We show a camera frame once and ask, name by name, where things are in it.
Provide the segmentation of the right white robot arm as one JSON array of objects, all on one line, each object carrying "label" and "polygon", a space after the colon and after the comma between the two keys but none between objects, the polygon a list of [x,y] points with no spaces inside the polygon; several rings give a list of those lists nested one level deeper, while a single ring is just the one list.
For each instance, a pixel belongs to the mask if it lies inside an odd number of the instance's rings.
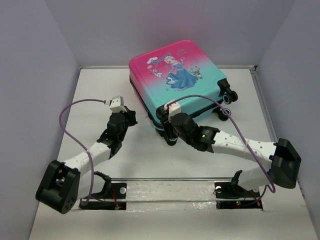
[{"label": "right white robot arm", "polygon": [[302,158],[285,138],[277,142],[246,139],[215,127],[199,126],[183,112],[165,113],[160,120],[164,127],[197,151],[225,154],[257,163],[254,169],[241,169],[234,174],[230,190],[235,196],[267,185],[285,189],[296,187]]}]

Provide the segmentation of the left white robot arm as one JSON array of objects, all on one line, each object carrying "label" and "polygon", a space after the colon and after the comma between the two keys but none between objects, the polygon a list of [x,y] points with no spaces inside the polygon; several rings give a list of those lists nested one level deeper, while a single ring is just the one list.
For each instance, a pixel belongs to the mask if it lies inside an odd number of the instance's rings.
[{"label": "left white robot arm", "polygon": [[91,198],[108,195],[115,198],[111,178],[95,171],[94,167],[118,153],[128,128],[137,123],[136,112],[126,106],[112,111],[106,129],[90,148],[68,160],[53,160],[48,164],[36,191],[36,200],[66,214],[77,200],[87,205]]}]

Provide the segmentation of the pink and teal suitcase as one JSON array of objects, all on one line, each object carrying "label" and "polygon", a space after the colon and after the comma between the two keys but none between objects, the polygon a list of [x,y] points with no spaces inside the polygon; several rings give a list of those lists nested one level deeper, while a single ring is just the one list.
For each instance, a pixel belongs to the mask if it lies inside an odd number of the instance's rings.
[{"label": "pink and teal suitcase", "polygon": [[164,105],[178,100],[195,121],[215,113],[221,121],[231,111],[222,103],[238,100],[226,75],[191,40],[180,40],[135,56],[129,61],[129,82],[152,127],[169,146],[178,138],[169,126]]}]

